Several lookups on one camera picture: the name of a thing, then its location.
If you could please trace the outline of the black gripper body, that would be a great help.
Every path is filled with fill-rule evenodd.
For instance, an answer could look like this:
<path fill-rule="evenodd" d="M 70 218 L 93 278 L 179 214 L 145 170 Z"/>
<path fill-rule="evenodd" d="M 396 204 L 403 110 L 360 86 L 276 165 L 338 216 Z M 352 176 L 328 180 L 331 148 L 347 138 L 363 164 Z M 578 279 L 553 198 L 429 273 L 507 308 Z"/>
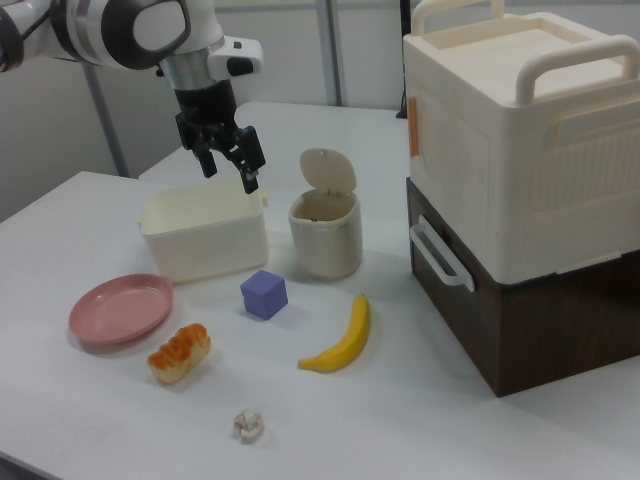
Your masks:
<path fill-rule="evenodd" d="M 193 150 L 200 134 L 208 141 L 210 133 L 224 150 L 243 148 L 238 143 L 241 129 L 235 122 L 237 103 L 230 80 L 201 89 L 176 89 L 174 93 L 180 107 L 176 123 L 185 149 Z"/>

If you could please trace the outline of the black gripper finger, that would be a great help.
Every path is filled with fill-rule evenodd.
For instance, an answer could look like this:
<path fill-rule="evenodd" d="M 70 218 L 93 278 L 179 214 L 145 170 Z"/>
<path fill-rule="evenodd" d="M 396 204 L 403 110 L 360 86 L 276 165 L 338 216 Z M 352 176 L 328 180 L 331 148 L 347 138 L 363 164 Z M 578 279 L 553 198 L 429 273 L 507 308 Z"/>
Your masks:
<path fill-rule="evenodd" d="M 234 132 L 232 147 L 226 158 L 239 171 L 245 193 L 255 192 L 259 188 L 259 170 L 266 165 L 266 160 L 253 126 L 239 128 Z"/>
<path fill-rule="evenodd" d="M 211 178 L 217 173 L 214 157 L 211 153 L 207 140 L 198 136 L 194 142 L 192 152 L 199 161 L 205 178 Z"/>

